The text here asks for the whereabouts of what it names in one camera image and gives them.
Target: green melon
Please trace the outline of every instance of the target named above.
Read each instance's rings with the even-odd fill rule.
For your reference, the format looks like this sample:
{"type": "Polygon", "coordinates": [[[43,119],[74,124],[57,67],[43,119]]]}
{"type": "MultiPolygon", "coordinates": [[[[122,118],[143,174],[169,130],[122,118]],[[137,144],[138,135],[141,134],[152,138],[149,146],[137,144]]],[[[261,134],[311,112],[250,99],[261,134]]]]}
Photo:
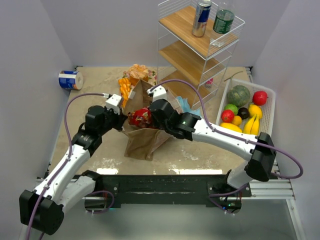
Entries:
{"type": "Polygon", "coordinates": [[[239,108],[249,102],[250,91],[243,85],[237,85],[230,89],[226,98],[230,104],[234,104],[239,108]]]}

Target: avocado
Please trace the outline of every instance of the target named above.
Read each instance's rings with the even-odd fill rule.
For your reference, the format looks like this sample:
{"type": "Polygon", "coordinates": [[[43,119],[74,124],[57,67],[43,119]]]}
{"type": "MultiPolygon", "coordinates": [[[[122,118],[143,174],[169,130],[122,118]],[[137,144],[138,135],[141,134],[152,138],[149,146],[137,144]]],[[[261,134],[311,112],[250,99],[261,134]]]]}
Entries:
{"type": "Polygon", "coordinates": [[[248,109],[245,107],[239,108],[237,115],[240,116],[242,120],[250,117],[250,113],[249,113],[248,109]]]}

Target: yellow banana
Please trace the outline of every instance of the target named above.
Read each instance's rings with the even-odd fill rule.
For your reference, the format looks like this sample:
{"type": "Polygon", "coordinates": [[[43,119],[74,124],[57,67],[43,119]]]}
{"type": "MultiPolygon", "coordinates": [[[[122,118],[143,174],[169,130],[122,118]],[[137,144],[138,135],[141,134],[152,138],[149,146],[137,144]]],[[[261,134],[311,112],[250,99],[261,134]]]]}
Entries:
{"type": "Polygon", "coordinates": [[[225,129],[230,129],[230,130],[236,131],[236,132],[238,132],[238,133],[242,133],[241,128],[238,127],[238,126],[236,126],[236,125],[234,125],[234,124],[232,124],[232,123],[222,122],[222,123],[220,124],[220,127],[223,127],[223,128],[225,128],[225,129]]]}
{"type": "Polygon", "coordinates": [[[251,128],[251,134],[258,136],[260,122],[259,122],[259,116],[258,115],[255,115],[255,116],[256,117],[251,128]]]}
{"type": "Polygon", "coordinates": [[[249,121],[244,125],[244,128],[243,128],[243,133],[244,134],[251,134],[251,129],[252,129],[252,126],[255,122],[255,119],[256,119],[256,116],[257,115],[254,115],[252,118],[249,119],[249,121]]]}

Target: blue cloth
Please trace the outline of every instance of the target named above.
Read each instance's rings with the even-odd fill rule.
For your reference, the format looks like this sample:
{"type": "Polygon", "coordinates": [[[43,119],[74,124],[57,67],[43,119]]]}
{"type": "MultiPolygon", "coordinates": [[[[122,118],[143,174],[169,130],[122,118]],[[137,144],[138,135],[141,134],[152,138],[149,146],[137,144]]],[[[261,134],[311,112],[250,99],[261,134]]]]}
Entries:
{"type": "Polygon", "coordinates": [[[181,96],[177,96],[176,99],[178,100],[178,102],[179,102],[179,104],[180,104],[180,106],[182,108],[182,112],[198,115],[199,117],[202,118],[200,108],[198,108],[197,110],[192,110],[190,108],[190,105],[188,103],[188,99],[187,98],[182,98],[181,96]]]}

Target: wooden shelf board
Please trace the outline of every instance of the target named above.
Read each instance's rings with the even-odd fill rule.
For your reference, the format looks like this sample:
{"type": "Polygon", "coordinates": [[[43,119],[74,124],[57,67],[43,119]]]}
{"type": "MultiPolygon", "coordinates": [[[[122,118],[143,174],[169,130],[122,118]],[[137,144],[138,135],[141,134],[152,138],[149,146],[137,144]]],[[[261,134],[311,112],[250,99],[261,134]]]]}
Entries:
{"type": "MultiPolygon", "coordinates": [[[[177,70],[184,74],[195,87],[201,82],[202,71],[205,65],[203,60],[198,54],[191,50],[182,41],[178,40],[173,44],[163,48],[159,54],[172,64],[177,70]]],[[[204,71],[209,70],[205,75],[214,76],[225,68],[219,64],[214,58],[206,62],[204,71]]]]}
{"type": "Polygon", "coordinates": [[[210,37],[212,37],[213,39],[217,39],[221,37],[222,34],[218,34],[213,31],[214,21],[209,18],[204,36],[193,36],[192,27],[194,24],[195,15],[196,9],[193,6],[187,6],[179,11],[161,18],[159,22],[168,30],[173,32],[176,36],[178,36],[181,40],[186,42],[191,48],[196,50],[204,58],[211,56],[212,54],[216,53],[220,49],[238,39],[236,35],[230,32],[228,34],[228,37],[223,38],[223,40],[225,41],[224,45],[220,47],[211,46],[210,52],[208,54],[210,37]]]}
{"type": "MultiPolygon", "coordinates": [[[[175,71],[175,72],[171,73],[170,75],[166,76],[165,78],[161,79],[160,83],[162,81],[169,80],[169,79],[181,79],[181,80],[185,80],[187,82],[190,82],[181,72],[175,71]]],[[[166,89],[170,89],[170,91],[172,92],[172,94],[175,97],[181,96],[183,99],[187,98],[190,106],[192,106],[194,104],[195,98],[196,98],[195,102],[199,101],[198,96],[196,95],[195,91],[191,87],[187,86],[186,84],[183,84],[180,82],[168,82],[168,83],[164,84],[164,87],[166,89]]],[[[211,92],[202,85],[199,88],[199,93],[200,93],[201,97],[204,98],[207,95],[209,95],[211,92]]]]}

